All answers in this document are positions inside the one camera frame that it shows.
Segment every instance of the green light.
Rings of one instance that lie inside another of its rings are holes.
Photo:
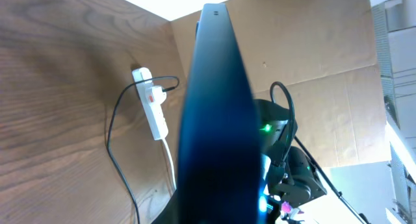
[[[270,132],[272,130],[272,126],[269,124],[266,124],[265,127],[263,127],[260,130],[265,131],[265,132]]]

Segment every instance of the cardboard box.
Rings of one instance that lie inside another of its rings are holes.
[[[369,0],[226,4],[252,91],[269,99],[272,82],[288,86],[297,135],[323,166],[390,159]],[[199,17],[195,12],[172,22],[186,75]]]

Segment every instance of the black device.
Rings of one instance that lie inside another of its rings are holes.
[[[318,173],[360,222],[368,223],[295,136],[290,94],[281,85],[290,106],[283,108],[273,87],[272,101],[253,100],[227,8],[206,4],[183,107],[177,191],[154,224],[274,223],[282,201],[297,207],[327,194]],[[293,140],[302,150],[291,147]],[[271,160],[265,179],[262,153]],[[266,184],[270,196],[263,194]],[[264,197],[268,209],[260,210]]]

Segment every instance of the wooden surface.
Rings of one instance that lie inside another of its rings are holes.
[[[133,223],[104,141],[137,64],[184,87],[169,22],[123,0],[0,0],[0,223]],[[174,160],[183,94],[162,106]],[[112,148],[149,223],[172,187],[135,90]]]

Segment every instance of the white power strip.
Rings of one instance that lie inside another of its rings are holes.
[[[148,68],[140,68],[131,72],[135,82],[151,78]],[[168,126],[163,117],[161,104],[166,100],[166,92],[162,86],[155,86],[152,81],[136,84],[137,92],[142,101],[144,112],[148,118],[150,130],[155,140],[162,140],[168,135]]]

